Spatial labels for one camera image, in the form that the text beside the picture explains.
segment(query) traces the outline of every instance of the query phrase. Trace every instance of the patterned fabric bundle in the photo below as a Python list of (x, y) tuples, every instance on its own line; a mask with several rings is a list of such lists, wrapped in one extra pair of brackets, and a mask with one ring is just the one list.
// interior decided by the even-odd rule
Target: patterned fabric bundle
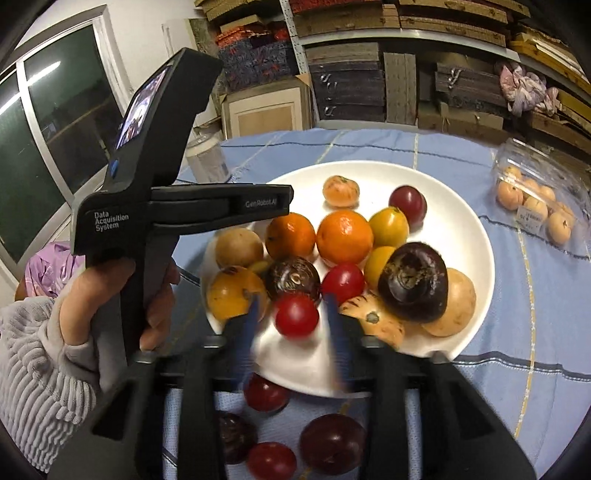
[(239, 40), (220, 48), (219, 58), (224, 64), (230, 92), (263, 85), (298, 72), (289, 40), (259, 46), (252, 37)]

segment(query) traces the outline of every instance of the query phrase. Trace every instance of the tangerine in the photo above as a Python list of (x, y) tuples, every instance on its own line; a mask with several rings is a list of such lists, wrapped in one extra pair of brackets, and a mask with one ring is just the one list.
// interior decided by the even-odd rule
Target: tangerine
[(359, 264), (368, 256), (374, 244), (369, 222), (352, 210), (338, 210), (320, 222), (316, 245), (318, 253), (334, 264)]
[(316, 244), (316, 232), (310, 221), (299, 213), (274, 218), (265, 234), (267, 253), (273, 260), (309, 257)]

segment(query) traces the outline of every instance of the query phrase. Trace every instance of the finger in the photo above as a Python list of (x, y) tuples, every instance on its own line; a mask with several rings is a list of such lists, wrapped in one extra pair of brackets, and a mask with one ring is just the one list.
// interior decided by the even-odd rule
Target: finger
[(170, 317), (163, 319), (156, 327), (148, 327), (139, 339), (139, 349), (149, 351), (162, 345), (170, 333)]
[(170, 318), (173, 314), (175, 298), (170, 283), (165, 283), (154, 296), (146, 311), (146, 320), (151, 327), (156, 327), (162, 320)]
[(164, 282), (178, 285), (181, 281), (181, 274), (178, 271), (177, 264), (171, 258), (166, 273), (164, 274)]
[(60, 309), (60, 329), (68, 345), (88, 340), (90, 321), (101, 305), (118, 294), (135, 271), (128, 258), (89, 267), (74, 279)]

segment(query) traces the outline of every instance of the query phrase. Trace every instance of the red tomato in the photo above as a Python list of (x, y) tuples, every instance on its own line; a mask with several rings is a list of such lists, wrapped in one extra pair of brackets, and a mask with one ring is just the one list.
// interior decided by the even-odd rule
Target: red tomato
[(246, 466), (256, 480), (290, 480), (297, 460), (294, 452), (282, 443), (265, 442), (251, 449)]
[(275, 306), (275, 328), (287, 338), (305, 338), (318, 325), (320, 315), (308, 295), (288, 293), (281, 296)]
[(275, 411), (287, 405), (290, 391), (253, 374), (244, 389), (244, 397), (248, 406), (256, 411)]
[(329, 293), (336, 297), (339, 305), (363, 295), (365, 278), (359, 267), (352, 263), (343, 263), (330, 270), (320, 286), (322, 296)]
[(427, 214), (425, 197), (415, 187), (409, 185), (403, 185), (394, 190), (390, 195), (388, 205), (402, 210), (411, 230), (421, 226)]

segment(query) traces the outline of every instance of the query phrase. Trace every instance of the small screen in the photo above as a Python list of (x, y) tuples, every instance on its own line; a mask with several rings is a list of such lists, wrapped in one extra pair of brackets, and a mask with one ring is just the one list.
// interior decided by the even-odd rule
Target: small screen
[(123, 127), (121, 128), (121, 135), (117, 142), (117, 148), (123, 147), (129, 140), (137, 137), (142, 131), (142, 126), (150, 108), (152, 98), (156, 95), (158, 87), (162, 83), (168, 67), (163, 69), (159, 74), (152, 78), (148, 84), (142, 88), (134, 98), (134, 102), (129, 109), (129, 113), (123, 121)]

